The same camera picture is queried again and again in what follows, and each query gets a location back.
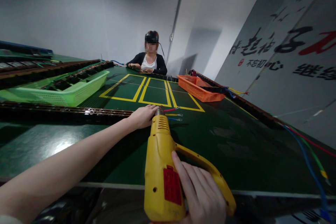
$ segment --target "yellow hot air gun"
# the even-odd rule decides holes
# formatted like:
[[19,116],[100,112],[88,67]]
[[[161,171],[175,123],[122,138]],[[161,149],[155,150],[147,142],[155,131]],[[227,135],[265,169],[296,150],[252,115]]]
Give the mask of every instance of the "yellow hot air gun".
[[160,108],[152,119],[147,145],[144,209],[148,218],[154,222],[172,222],[186,215],[179,175],[171,157],[173,151],[196,161],[212,175],[226,200],[227,215],[232,216],[236,202],[223,176],[208,160],[174,142],[168,118]]

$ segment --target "red wire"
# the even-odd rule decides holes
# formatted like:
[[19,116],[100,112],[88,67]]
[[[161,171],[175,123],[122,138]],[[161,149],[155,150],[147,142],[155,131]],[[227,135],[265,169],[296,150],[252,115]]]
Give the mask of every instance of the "red wire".
[[325,153],[328,153],[329,155],[333,156],[336,158],[336,155],[327,151],[326,149],[322,148],[321,146],[317,145],[316,143],[313,143],[312,141],[308,140],[306,137],[302,136],[299,132],[296,132],[295,130],[293,130],[290,127],[287,127],[288,129],[290,129],[291,131],[293,131],[295,134],[299,135],[300,137],[302,137],[303,139],[305,139],[307,142],[309,142],[310,144],[314,145],[315,147],[321,149],[322,151],[324,151]]
[[172,109],[170,109],[170,110],[164,110],[165,112],[169,112],[169,111],[174,111],[174,110],[176,110],[177,108],[172,108]]

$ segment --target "orange plastic basket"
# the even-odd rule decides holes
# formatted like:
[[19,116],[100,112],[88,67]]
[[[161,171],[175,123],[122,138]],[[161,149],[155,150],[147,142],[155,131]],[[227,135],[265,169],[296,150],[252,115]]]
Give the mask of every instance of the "orange plastic basket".
[[196,76],[178,75],[178,85],[201,102],[219,102],[224,99],[224,94],[212,93],[199,86],[211,86]]

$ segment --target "hand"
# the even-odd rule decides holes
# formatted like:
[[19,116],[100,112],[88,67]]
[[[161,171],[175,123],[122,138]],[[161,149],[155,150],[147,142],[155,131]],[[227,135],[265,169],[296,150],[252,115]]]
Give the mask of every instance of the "hand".
[[145,68],[144,71],[146,71],[146,72],[153,72],[153,69],[151,69],[151,68]]
[[158,108],[159,107],[155,105],[147,105],[146,107],[138,108],[127,118],[127,120],[136,130],[146,128],[152,124],[152,117]]
[[181,162],[176,152],[172,152],[171,156],[189,207],[188,215],[179,223],[225,223],[225,199],[210,173]]
[[131,68],[141,69],[141,66],[138,63],[136,64],[131,63],[130,65],[131,65]]

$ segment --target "yellow tape marking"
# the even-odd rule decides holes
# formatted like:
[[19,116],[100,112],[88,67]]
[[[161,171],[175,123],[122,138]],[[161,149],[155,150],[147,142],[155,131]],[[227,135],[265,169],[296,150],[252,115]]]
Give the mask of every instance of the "yellow tape marking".
[[[173,91],[172,91],[172,88],[169,84],[169,82],[172,82],[172,81],[167,81],[168,83],[168,87],[169,87],[169,92],[170,92],[170,96],[171,96],[171,100],[173,101],[173,105],[174,107],[177,107],[177,104],[176,104],[176,101],[175,101],[175,98],[174,98],[174,95],[173,95]],[[200,111],[200,112],[205,112],[204,109],[202,109],[202,107],[198,104],[198,102],[195,100],[195,98],[188,93],[188,95],[190,95],[190,97],[192,98],[192,100],[195,102],[195,104],[197,105],[198,108],[188,108],[188,107],[181,107],[181,109],[187,109],[187,110],[193,110],[193,111]]]
[[150,82],[151,79],[153,79],[153,78],[148,78],[148,81],[147,81],[146,85],[144,86],[144,88],[142,90],[142,93],[141,93],[141,96],[140,96],[140,99],[139,99],[138,102],[139,103],[146,103],[146,104],[157,105],[157,106],[162,105],[162,106],[165,106],[165,107],[172,107],[172,104],[170,103],[170,99],[169,99],[167,82],[165,80],[161,80],[161,79],[155,79],[155,80],[163,81],[164,82],[164,86],[166,88],[166,96],[167,96],[167,103],[168,104],[160,104],[160,103],[152,103],[152,102],[149,102],[149,101],[144,101],[145,93],[146,93],[147,87],[148,87],[149,82]]
[[121,82],[123,82],[123,81],[124,81],[128,76],[130,76],[130,75],[132,75],[132,74],[127,74],[124,78],[122,78],[120,81],[118,81],[118,82],[117,82],[116,84],[114,84],[112,87],[110,87],[108,90],[106,90],[104,93],[102,93],[99,97],[102,97],[102,98],[109,98],[109,99],[115,99],[115,100],[123,100],[123,101],[127,101],[127,102],[128,102],[128,101],[129,101],[129,102],[136,102],[136,100],[137,100],[137,98],[138,98],[138,96],[139,96],[139,94],[140,94],[140,90],[141,90],[142,86],[144,85],[144,83],[145,83],[145,79],[146,79],[147,77],[139,76],[139,75],[133,75],[133,76],[138,76],[138,77],[142,77],[142,78],[143,78],[143,80],[142,80],[140,86],[138,87],[138,90],[136,91],[136,93],[135,93],[133,99],[119,98],[119,97],[107,96],[107,95],[106,95],[108,92],[110,92],[112,89],[114,89],[116,86],[118,86]]
[[232,102],[234,105],[236,105],[238,108],[240,108],[241,110],[244,110],[247,114],[249,114],[250,116],[252,116],[254,119],[255,118],[253,115],[251,115],[249,112],[247,112],[245,109],[243,109],[242,107],[240,107],[239,105],[237,105],[236,103],[234,103],[233,101],[231,101],[229,98],[225,97],[226,100],[229,100],[230,102]]

